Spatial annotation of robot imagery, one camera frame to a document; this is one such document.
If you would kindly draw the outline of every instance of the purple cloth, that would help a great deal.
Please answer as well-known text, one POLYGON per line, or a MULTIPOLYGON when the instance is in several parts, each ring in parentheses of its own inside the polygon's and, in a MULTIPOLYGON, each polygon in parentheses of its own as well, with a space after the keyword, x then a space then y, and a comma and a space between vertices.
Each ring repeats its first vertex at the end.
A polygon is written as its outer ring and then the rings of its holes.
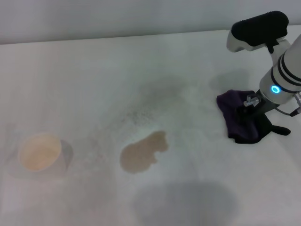
POLYGON ((228 137, 237 137, 245 140, 257 140, 259 138, 254 121, 247 121, 239 124, 236 119, 236 108, 242 106, 247 96, 254 94, 254 91, 229 90, 217 96, 216 102, 226 121, 228 137))

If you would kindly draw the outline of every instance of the white surface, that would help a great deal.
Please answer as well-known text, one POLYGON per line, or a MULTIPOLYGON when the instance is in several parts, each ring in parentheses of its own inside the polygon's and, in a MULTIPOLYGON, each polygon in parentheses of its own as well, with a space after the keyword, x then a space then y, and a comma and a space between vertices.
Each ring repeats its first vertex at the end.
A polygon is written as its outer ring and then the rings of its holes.
MULTIPOLYGON (((299 33, 289 27, 287 39, 299 33)), ((288 137, 227 138, 216 96, 257 90, 272 62, 266 49, 229 52, 227 34, 0 46, 0 225, 299 225, 301 117, 268 114, 288 137), (122 149, 160 130, 168 150, 125 172, 122 149), (62 180, 38 182, 16 164, 21 140, 41 131, 65 141, 62 180)))
POLYGON ((230 29, 273 10, 301 24, 299 0, 1 0, 0 44, 230 29))

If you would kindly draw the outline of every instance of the stain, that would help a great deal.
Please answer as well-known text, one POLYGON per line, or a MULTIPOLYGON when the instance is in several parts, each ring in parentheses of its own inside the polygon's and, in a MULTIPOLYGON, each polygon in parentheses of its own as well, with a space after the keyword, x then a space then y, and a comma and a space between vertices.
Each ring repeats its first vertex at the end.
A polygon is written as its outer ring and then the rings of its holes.
POLYGON ((61 144, 62 144, 63 157, 66 163, 66 167, 68 168, 73 158, 73 148, 68 142, 64 140, 61 140, 61 144))
POLYGON ((126 172, 135 174, 146 171, 157 162, 155 152, 168 149, 166 133, 157 131, 137 143, 126 146, 120 156, 120 165, 126 172))
POLYGON ((139 108, 140 110, 131 109, 130 112, 126 114, 126 118, 130 119, 135 126, 144 126, 154 120, 153 109, 149 109, 148 106, 141 106, 139 108))

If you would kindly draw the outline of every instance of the brown liquid spill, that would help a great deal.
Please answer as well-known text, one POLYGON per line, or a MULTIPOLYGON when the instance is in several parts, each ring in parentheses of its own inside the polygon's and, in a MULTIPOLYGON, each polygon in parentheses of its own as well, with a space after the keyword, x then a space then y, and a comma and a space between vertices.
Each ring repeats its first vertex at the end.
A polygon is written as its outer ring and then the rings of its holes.
POLYGON ((157 131, 137 143, 126 146, 120 156, 123 170, 135 174, 146 171, 151 164, 156 163, 155 152, 168 149, 165 136, 164 131, 157 131))

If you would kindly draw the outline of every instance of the dark rag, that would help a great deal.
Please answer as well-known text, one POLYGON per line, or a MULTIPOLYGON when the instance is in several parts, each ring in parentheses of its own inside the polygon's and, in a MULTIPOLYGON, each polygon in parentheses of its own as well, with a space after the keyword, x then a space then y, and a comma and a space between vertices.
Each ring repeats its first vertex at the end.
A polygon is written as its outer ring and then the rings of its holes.
POLYGON ((237 122, 236 108, 242 106, 247 96, 254 93, 254 91, 229 90, 217 96, 216 102, 225 118, 228 137, 238 144, 255 144, 271 131, 284 136, 290 134, 291 131, 287 128, 273 126, 265 114, 244 123, 237 122))

